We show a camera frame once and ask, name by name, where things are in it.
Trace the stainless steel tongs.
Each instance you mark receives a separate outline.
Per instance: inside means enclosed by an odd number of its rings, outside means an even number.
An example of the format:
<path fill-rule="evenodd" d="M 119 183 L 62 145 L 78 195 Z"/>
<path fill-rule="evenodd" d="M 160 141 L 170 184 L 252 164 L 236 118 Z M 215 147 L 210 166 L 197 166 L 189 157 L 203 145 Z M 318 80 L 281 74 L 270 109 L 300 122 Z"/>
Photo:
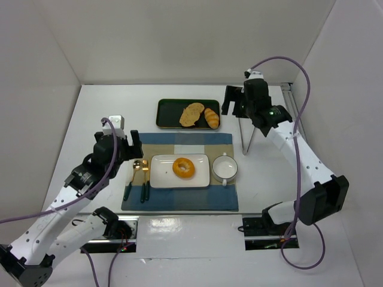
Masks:
<path fill-rule="evenodd" d="M 244 139 L 244 129 L 242 127 L 242 123 L 241 123 L 241 119 L 238 118 L 238 126 L 239 126 L 239 135 L 240 135 L 240 140 L 241 140 L 241 150 L 242 150 L 242 155 L 246 156 L 250 150 L 250 146 L 252 144 L 252 141 L 253 141 L 253 137 L 254 137 L 254 134 L 255 134 L 255 130 L 256 128 L 254 127 L 252 129 L 252 132 L 251 132 L 251 135 L 250 135 L 250 138 L 249 138 L 249 141 L 248 143 L 245 143 L 245 139 Z"/>

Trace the orange bagel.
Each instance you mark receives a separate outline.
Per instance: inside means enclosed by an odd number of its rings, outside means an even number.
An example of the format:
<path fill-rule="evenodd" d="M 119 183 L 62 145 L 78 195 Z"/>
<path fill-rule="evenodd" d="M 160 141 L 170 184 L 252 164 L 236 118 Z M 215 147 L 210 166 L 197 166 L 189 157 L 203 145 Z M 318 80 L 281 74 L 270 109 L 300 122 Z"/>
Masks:
<path fill-rule="evenodd" d="M 189 179 L 195 174 L 195 166 L 188 158 L 177 158 L 172 165 L 172 170 L 176 176 L 182 179 Z"/>

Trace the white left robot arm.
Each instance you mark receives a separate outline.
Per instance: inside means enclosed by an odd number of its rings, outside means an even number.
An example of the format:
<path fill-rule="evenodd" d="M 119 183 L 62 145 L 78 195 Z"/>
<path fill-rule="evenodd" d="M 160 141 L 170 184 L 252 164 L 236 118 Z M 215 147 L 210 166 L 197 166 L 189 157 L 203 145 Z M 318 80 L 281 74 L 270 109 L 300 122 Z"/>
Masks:
<path fill-rule="evenodd" d="M 78 212 L 115 178 L 122 163 L 142 157 L 139 133 L 95 133 L 93 152 L 65 179 L 47 215 L 38 219 L 18 239 L 1 245 L 1 267 L 20 286 L 42 286 L 55 267 L 87 242 L 101 237 L 126 243 L 131 227 L 106 207 L 99 207 L 76 226 L 67 229 Z"/>

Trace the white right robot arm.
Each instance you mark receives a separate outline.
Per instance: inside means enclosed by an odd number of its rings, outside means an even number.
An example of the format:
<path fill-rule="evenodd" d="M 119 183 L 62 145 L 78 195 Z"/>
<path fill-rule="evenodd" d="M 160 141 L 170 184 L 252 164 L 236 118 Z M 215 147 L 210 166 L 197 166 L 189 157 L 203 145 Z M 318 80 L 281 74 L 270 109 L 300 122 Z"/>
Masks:
<path fill-rule="evenodd" d="M 267 82 L 262 78 L 246 80 L 243 87 L 227 86 L 221 113 L 249 118 L 253 126 L 269 139 L 297 172 L 300 193 L 294 201 L 265 208 L 262 220 L 267 227 L 291 223 L 298 219 L 312 225 L 342 210 L 349 182 L 336 176 L 315 155 L 302 135 L 294 129 L 294 121 L 282 105 L 273 105 Z"/>

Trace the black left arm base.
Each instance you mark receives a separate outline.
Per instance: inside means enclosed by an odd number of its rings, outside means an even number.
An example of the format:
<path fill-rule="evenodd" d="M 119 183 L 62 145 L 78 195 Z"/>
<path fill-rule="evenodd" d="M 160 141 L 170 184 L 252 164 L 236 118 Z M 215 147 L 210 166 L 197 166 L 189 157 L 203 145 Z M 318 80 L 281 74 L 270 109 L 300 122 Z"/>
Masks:
<path fill-rule="evenodd" d="M 138 217 L 121 216 L 112 235 L 90 240 L 83 249 L 90 254 L 114 254 L 120 248 L 123 253 L 135 253 L 137 232 Z"/>

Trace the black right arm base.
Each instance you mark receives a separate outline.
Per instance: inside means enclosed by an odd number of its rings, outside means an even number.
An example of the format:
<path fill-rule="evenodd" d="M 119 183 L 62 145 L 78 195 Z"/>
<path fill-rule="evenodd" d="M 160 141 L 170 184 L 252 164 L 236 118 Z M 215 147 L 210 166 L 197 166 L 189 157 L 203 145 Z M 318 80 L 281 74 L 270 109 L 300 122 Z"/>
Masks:
<path fill-rule="evenodd" d="M 237 230 L 244 235 L 245 250 L 277 250 L 286 242 L 284 233 L 290 224 L 284 223 L 270 228 L 264 225 L 261 217 L 244 217 Z M 296 231 L 285 244 L 287 249 L 299 248 Z"/>

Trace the speckled bread slice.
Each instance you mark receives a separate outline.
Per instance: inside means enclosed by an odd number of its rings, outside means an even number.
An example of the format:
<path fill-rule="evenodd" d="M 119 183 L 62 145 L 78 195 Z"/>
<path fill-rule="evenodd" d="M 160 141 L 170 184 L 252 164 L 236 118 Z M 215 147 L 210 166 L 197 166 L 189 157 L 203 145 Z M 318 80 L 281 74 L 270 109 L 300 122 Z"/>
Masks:
<path fill-rule="evenodd" d="M 179 123 L 182 127 L 194 126 L 195 122 L 200 118 L 201 113 L 205 107 L 201 103 L 192 103 L 188 105 L 180 117 Z"/>

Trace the striped croissant roll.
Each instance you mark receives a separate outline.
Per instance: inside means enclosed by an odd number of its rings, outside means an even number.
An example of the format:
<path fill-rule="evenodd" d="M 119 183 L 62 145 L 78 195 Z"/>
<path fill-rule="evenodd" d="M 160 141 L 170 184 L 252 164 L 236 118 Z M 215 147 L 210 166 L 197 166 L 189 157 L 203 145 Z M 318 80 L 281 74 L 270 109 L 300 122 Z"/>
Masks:
<path fill-rule="evenodd" d="M 217 113 L 215 113 L 212 109 L 206 108 L 204 110 L 204 116 L 207 124 L 212 129 L 217 129 L 220 125 L 220 119 Z"/>

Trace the white rectangular plate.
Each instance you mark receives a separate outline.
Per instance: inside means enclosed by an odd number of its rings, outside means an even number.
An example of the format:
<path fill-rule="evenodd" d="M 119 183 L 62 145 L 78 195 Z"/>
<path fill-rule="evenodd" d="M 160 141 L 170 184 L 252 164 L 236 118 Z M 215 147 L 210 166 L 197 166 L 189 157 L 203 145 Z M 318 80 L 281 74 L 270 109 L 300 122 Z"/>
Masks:
<path fill-rule="evenodd" d="M 173 171 L 173 163 L 179 159 L 190 160 L 194 174 L 182 178 Z M 151 159 L 150 184 L 153 188 L 203 188 L 210 182 L 209 159 L 206 154 L 154 155 Z"/>

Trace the blue beige checked placemat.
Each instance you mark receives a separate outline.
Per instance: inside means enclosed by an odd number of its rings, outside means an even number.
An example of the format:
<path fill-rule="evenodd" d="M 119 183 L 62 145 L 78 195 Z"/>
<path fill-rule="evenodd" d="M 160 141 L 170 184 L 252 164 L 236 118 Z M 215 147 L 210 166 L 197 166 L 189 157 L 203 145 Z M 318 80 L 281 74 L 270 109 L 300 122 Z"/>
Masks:
<path fill-rule="evenodd" d="M 139 212 L 172 211 L 238 211 L 238 198 L 234 181 L 222 186 L 212 175 L 213 161 L 224 152 L 233 157 L 230 133 L 140 133 L 144 158 L 154 155 L 206 154 L 209 159 L 210 182 L 203 188 L 153 188 L 150 199 L 140 202 L 144 174 L 135 175 L 127 201 L 121 209 Z"/>

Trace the dark green serving tray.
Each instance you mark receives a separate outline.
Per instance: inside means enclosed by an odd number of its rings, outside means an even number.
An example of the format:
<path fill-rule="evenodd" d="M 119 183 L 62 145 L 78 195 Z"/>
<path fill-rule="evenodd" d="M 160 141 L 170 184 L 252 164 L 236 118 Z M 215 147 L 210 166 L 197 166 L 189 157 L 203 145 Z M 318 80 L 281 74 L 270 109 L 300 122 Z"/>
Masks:
<path fill-rule="evenodd" d="M 212 99 L 161 99 L 157 106 L 156 125 L 161 129 L 212 130 L 206 122 L 204 112 L 191 127 L 184 127 L 179 122 L 183 111 L 191 104 L 201 103 L 220 116 L 220 104 Z"/>

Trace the white cup with dark rim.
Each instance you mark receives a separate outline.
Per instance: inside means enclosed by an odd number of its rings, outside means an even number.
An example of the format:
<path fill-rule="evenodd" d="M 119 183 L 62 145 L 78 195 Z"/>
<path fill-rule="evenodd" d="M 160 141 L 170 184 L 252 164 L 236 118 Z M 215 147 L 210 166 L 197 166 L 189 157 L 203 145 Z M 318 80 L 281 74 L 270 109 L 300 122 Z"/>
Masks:
<path fill-rule="evenodd" d="M 238 174 L 238 164 L 225 152 L 217 157 L 212 164 L 213 177 L 226 187 L 229 182 L 232 182 Z"/>

